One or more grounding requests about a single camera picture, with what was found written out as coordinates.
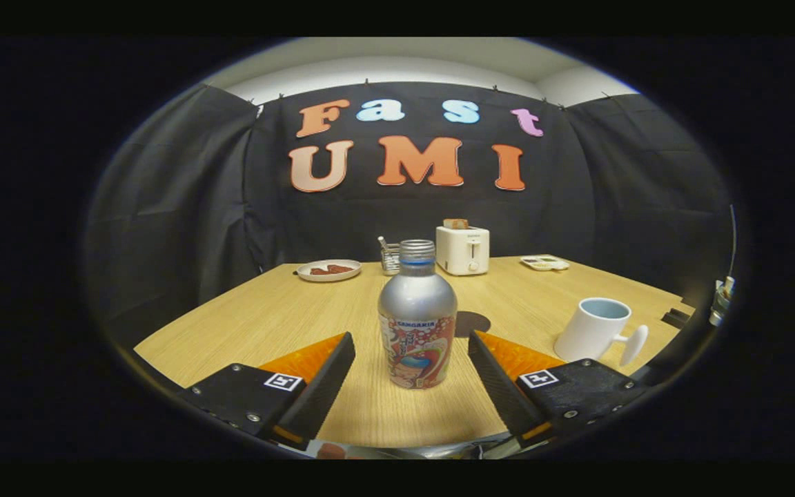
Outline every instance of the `metal rod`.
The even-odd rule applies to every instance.
[[[729,276],[732,276],[732,269],[735,267],[735,248],[738,242],[738,229],[735,225],[735,204],[729,204],[729,210],[732,212],[732,261],[729,263]]]

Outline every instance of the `white ceiling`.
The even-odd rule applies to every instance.
[[[347,57],[422,57],[494,70],[536,83],[561,70],[584,66],[532,41],[508,37],[311,37],[287,41],[247,57],[207,79],[230,88],[277,70]]]

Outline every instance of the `orange letter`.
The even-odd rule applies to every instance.
[[[406,182],[400,173],[401,164],[417,185],[422,183],[431,167],[435,172],[429,176],[429,183],[438,186],[459,186],[464,179],[458,175],[457,150],[462,142],[455,138],[432,139],[425,152],[406,136],[384,136],[379,144],[385,147],[385,171],[377,181],[380,185],[403,185]]]
[[[499,155],[499,179],[495,185],[502,190],[520,191],[527,185],[520,179],[520,156],[523,150],[511,145],[493,145],[493,150]]]
[[[302,129],[296,132],[296,138],[323,133],[331,128],[324,120],[335,121],[340,118],[340,107],[350,105],[348,100],[328,101],[327,104],[313,105],[300,110],[302,114]]]
[[[293,183],[293,188],[300,192],[323,192],[342,183],[345,179],[348,150],[352,145],[354,142],[350,139],[327,145],[327,150],[331,152],[331,173],[324,178],[312,176],[312,157],[318,151],[318,147],[302,147],[291,150],[288,155],[293,159],[290,167],[290,180]]]

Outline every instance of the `letter m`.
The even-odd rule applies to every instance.
[[[403,185],[406,177],[401,166],[417,185],[433,168],[429,183],[438,186],[459,186],[464,183],[458,175],[458,148],[462,142],[455,138],[435,138],[426,150],[419,148],[406,136],[384,136],[379,144],[385,147],[385,171],[379,176],[380,185]]]

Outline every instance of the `bottle cap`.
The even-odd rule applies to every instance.
[[[400,242],[400,261],[405,264],[431,264],[435,261],[435,242],[404,240]]]

